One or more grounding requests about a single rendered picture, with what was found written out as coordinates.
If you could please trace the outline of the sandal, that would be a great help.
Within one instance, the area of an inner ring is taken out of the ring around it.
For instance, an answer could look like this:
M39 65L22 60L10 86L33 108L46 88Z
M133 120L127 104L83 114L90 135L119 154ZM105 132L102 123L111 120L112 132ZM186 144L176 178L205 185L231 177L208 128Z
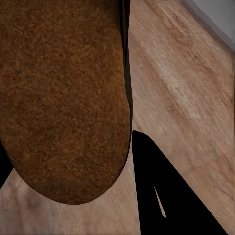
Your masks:
M80 205L130 149L131 0L0 0L0 141L36 192Z

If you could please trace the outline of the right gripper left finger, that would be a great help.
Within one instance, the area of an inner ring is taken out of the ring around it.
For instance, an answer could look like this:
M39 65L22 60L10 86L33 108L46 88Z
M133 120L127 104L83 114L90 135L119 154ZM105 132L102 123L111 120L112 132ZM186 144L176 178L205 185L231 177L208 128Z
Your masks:
M13 168L14 167L11 161L9 160L6 151L0 141L0 189Z

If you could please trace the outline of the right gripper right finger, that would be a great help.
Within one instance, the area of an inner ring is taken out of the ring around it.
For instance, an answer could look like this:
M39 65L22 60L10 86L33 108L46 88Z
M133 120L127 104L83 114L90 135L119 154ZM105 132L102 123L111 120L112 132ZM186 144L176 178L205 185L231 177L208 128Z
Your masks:
M141 235L228 235L147 134L132 131L132 154Z

